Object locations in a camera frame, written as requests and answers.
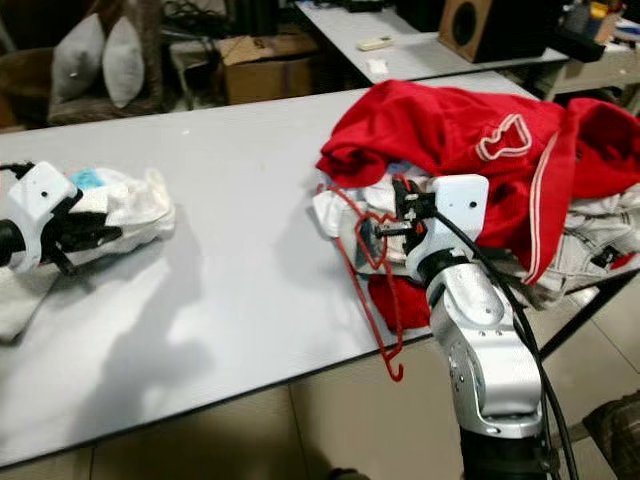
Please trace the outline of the white cloth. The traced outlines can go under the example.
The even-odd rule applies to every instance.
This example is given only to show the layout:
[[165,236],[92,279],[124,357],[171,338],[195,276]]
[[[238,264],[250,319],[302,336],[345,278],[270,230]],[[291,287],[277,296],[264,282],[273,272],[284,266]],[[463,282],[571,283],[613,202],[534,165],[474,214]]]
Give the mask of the white cloth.
[[[102,248],[79,255],[68,253],[78,274],[102,257],[124,255],[173,233],[177,207],[164,179],[155,170],[148,170],[141,178],[108,168],[86,168],[70,175],[61,174],[82,193],[81,200],[70,207],[70,211],[105,212],[108,215],[106,224],[123,230],[122,238]],[[60,273],[52,262],[23,273],[0,266],[0,342],[13,342],[27,329],[35,307],[44,300],[56,280],[64,276],[69,275]]]

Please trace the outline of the red jersey with white stripes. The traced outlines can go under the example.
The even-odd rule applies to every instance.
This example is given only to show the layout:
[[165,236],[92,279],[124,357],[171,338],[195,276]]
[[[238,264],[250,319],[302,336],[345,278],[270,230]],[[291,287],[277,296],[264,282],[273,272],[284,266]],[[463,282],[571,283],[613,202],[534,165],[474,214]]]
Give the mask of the red jersey with white stripes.
[[515,253],[531,284],[552,264],[573,201],[640,184],[640,119],[595,99],[561,106],[389,79],[338,120],[317,168],[362,188],[394,163],[488,179],[477,242]]

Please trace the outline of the red plastic clothes hanger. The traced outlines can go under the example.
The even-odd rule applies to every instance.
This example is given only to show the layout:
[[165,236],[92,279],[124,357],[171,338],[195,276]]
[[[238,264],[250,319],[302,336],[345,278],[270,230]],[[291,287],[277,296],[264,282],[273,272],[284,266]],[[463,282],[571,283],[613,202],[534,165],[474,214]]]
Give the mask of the red plastic clothes hanger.
[[361,314],[375,340],[376,353],[383,361],[390,380],[401,381],[404,378],[404,365],[399,361],[399,355],[406,347],[410,333],[425,328],[403,332],[388,330],[367,292],[367,279],[372,275],[407,276],[413,284],[420,285],[411,278],[404,266],[406,253],[403,251],[403,242],[399,239],[375,238],[369,232],[371,223],[392,223],[396,218],[392,212],[376,209],[358,200],[355,192],[332,184],[316,187],[312,209],[321,234],[337,250],[340,265],[346,269],[349,283],[355,288]]

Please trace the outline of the plain red garment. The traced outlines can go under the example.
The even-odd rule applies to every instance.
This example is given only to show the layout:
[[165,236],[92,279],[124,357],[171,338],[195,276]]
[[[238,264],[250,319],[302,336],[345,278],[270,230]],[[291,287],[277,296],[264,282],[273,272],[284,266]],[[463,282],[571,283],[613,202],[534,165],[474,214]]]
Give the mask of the plain red garment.
[[367,293],[388,330],[429,328],[431,314],[425,289],[407,276],[372,275],[367,279]]

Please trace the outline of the grey table with black legs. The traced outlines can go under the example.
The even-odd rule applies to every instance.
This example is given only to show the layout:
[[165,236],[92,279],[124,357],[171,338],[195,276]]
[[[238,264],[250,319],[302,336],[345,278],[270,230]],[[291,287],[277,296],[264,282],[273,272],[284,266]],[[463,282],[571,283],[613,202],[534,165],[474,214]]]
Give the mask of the grey table with black legs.
[[348,90],[6,133],[4,163],[155,170],[172,236],[64,276],[0,347],[5,477],[457,480],[438,344],[394,383],[315,223],[320,147]]

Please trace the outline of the white desk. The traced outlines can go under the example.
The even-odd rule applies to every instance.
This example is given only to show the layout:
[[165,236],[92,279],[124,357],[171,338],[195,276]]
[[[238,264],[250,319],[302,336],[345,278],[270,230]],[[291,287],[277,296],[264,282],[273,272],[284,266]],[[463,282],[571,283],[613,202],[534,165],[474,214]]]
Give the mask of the white desk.
[[[557,68],[564,61],[571,60],[561,52],[548,49],[539,58],[471,63],[443,45],[436,33],[416,31],[392,9],[374,13],[351,13],[342,6],[317,6],[307,0],[298,3],[297,8],[372,83],[385,79],[424,81],[436,77],[461,76],[480,70],[526,65],[552,64]],[[394,45],[369,52],[357,50],[357,42],[383,36],[392,37]],[[387,61],[388,76],[375,76],[370,72],[367,59],[371,58]]]
[[602,58],[590,63],[568,60],[541,79],[544,100],[559,93],[598,90],[604,87],[626,87],[640,83],[640,49],[607,45]]

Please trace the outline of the pile of white grey clothes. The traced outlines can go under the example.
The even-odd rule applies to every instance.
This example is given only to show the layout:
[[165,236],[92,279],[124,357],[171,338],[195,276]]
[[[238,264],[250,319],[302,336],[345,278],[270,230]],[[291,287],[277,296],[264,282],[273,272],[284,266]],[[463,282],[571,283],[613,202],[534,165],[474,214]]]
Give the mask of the pile of white grey clothes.
[[[366,253],[358,252],[356,221],[361,212],[392,215],[394,193],[387,182],[358,189],[324,189],[312,197],[312,209],[325,236],[343,244],[357,273],[387,278]],[[517,283],[513,292],[535,305],[552,305],[576,289],[607,279],[640,255],[640,184],[622,195],[573,201],[558,250],[534,284]]]

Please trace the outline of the wooden black loudspeaker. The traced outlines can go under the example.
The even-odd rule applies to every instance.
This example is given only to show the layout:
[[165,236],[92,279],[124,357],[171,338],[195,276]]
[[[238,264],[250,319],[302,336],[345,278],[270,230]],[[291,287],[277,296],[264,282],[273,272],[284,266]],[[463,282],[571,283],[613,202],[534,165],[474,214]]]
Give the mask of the wooden black loudspeaker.
[[539,58],[559,0],[444,0],[439,41],[471,63]]

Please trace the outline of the brown cardboard box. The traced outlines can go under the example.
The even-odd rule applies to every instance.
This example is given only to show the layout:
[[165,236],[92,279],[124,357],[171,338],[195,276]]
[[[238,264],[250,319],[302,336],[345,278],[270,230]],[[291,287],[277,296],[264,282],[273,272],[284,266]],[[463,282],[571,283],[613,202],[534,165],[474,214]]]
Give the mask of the brown cardboard box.
[[229,104],[293,99],[314,92],[311,60],[320,47],[306,33],[224,38],[218,50]]

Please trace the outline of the plaid cushioned metal chair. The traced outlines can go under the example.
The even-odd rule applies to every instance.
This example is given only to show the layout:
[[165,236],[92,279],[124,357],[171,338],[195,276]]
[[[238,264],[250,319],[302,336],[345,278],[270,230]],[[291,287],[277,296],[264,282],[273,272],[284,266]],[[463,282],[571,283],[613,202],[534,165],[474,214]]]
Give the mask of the plaid cushioned metal chair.
[[600,404],[582,425],[618,480],[640,480],[640,390]]

